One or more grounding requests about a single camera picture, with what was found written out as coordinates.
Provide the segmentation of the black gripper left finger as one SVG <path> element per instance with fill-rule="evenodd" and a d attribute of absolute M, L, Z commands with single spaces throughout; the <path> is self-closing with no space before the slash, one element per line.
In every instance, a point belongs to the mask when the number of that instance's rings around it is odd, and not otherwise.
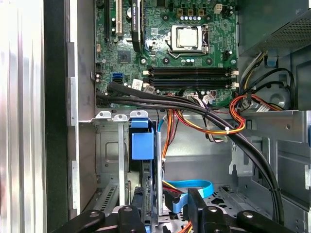
<path fill-rule="evenodd" d="M 117 206 L 108 216 L 100 210 L 88 210 L 71 219 L 58 233 L 142 233 L 144 189 L 136 187 L 131 205 Z"/>

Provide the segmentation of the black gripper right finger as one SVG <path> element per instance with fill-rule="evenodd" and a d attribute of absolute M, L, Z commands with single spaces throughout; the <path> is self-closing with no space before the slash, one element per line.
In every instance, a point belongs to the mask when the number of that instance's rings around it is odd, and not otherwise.
<path fill-rule="evenodd" d="M 188 190 L 188 217 L 195 233 L 291 233 L 288 228 L 250 210 L 236 217 L 220 207 L 207 206 L 199 191 Z"/>

